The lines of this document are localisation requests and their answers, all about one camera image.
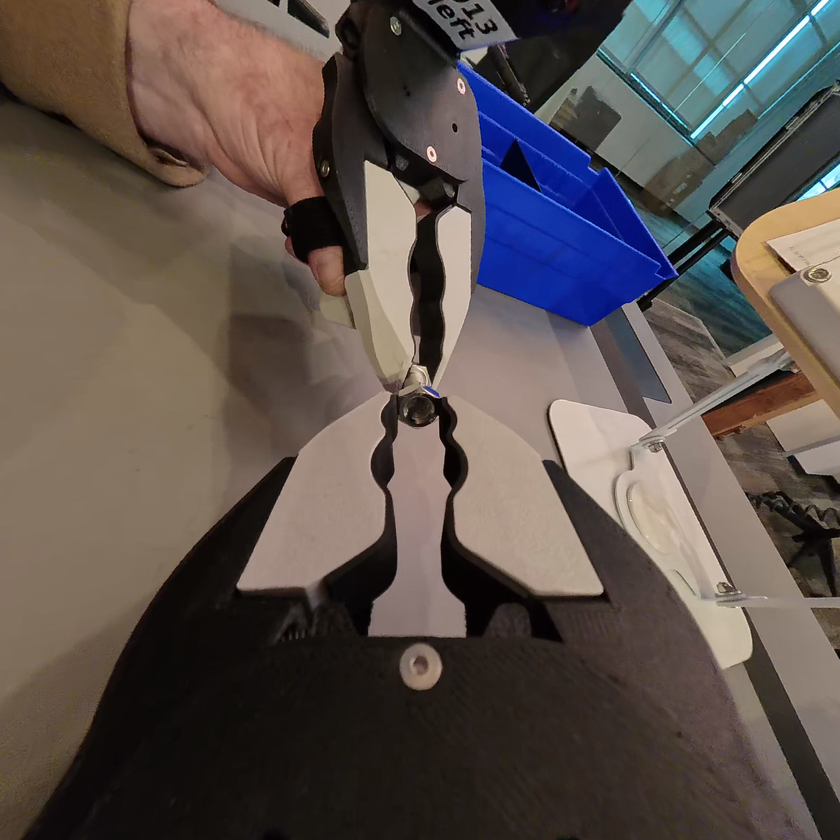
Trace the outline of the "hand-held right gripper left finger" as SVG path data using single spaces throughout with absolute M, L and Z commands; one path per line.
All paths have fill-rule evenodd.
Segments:
M 237 588 L 342 604 L 369 621 L 397 570 L 396 399 L 376 395 L 325 427 L 295 458 Z

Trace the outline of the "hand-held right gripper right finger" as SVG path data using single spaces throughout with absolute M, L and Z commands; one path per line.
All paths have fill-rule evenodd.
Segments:
M 440 398 L 437 411 L 449 486 L 441 571 L 466 634 L 488 634 L 511 606 L 526 635 L 558 636 L 549 607 L 602 599 L 605 587 L 552 482 L 555 464 L 462 398 Z

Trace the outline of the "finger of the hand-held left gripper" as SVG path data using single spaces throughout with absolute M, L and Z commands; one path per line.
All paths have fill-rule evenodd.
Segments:
M 472 294 L 471 215 L 441 208 L 417 226 L 415 299 L 417 362 L 438 389 L 466 320 Z
M 410 261 L 417 240 L 415 200 L 392 173 L 364 163 L 367 262 L 345 278 L 353 324 L 382 387 L 399 393 L 415 354 Z

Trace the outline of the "blue plastic bin with divider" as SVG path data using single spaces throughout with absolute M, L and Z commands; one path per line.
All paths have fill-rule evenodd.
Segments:
M 677 272 L 607 169 L 465 64 L 479 113 L 485 244 L 478 283 L 584 326 Z M 518 140 L 542 192 L 504 172 Z

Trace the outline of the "steel hex nut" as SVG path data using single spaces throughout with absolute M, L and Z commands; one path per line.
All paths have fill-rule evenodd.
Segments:
M 425 391 L 402 395 L 398 400 L 399 419 L 411 428 L 422 428 L 438 419 L 438 399 Z

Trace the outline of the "grey desk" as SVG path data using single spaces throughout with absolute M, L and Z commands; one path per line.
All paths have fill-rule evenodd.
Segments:
M 588 328 L 478 286 L 439 384 L 555 464 L 605 587 L 558 636 L 511 606 L 466 634 L 438 420 L 397 420 L 369 621 L 238 590 L 300 451 L 392 396 L 302 271 L 278 207 L 3 101 L 2 838 L 807 838 L 564 467 L 551 404 L 622 395 Z

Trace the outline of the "person's left hand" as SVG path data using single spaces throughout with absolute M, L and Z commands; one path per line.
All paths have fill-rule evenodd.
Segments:
M 132 2 L 128 37 L 145 139 L 283 207 L 322 195 L 320 61 L 204 1 Z

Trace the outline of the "white document stand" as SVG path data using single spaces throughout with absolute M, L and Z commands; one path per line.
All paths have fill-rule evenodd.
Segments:
M 631 414 L 577 402 L 558 400 L 549 407 L 566 471 L 663 572 L 723 669 L 752 655 L 744 607 L 808 608 L 838 616 L 838 597 L 745 595 L 727 581 L 665 453 L 665 440 L 751 386 L 768 384 L 771 375 L 793 363 L 780 350 L 657 428 Z

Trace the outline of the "black bin divider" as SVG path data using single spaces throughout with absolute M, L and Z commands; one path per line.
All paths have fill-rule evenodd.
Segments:
M 518 140 L 514 139 L 511 143 L 510 148 L 502 159 L 500 168 L 533 189 L 533 191 L 537 193 L 542 192 L 539 182 Z

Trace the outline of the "brown cardboard boxes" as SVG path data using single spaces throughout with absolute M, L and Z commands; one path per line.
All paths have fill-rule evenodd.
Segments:
M 642 205 L 664 217 L 700 186 L 757 121 L 747 109 L 728 119 L 719 131 L 707 129 L 694 145 L 667 161 L 648 180 L 641 195 Z

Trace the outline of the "brown wooden box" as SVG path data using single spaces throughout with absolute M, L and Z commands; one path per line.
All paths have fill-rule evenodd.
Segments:
M 703 413 L 702 419 L 710 434 L 720 439 L 765 424 L 820 399 L 804 373 L 777 371 Z

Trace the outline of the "wooden instruction board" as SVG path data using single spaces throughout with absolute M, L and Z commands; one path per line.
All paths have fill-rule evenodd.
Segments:
M 778 206 L 754 220 L 738 239 L 731 257 L 737 286 L 809 379 L 819 398 L 839 415 L 838 376 L 814 352 L 804 333 L 784 314 L 770 290 L 790 275 L 767 246 L 770 239 L 799 233 L 839 218 L 838 190 Z

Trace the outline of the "black framed display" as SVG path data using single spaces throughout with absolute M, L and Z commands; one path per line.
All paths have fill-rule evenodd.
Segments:
M 820 90 L 711 200 L 715 234 L 738 238 L 769 211 L 801 196 L 838 163 L 839 82 Z

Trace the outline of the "white acrylic sheet holder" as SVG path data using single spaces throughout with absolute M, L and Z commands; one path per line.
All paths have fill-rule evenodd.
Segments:
M 838 259 L 801 269 L 784 278 L 772 286 L 770 298 L 814 350 L 824 354 L 838 351 Z

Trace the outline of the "printed instruction sheet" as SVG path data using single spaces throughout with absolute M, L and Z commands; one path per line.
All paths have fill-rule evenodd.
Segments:
M 839 220 L 772 238 L 766 245 L 791 273 L 831 267 L 839 260 Z

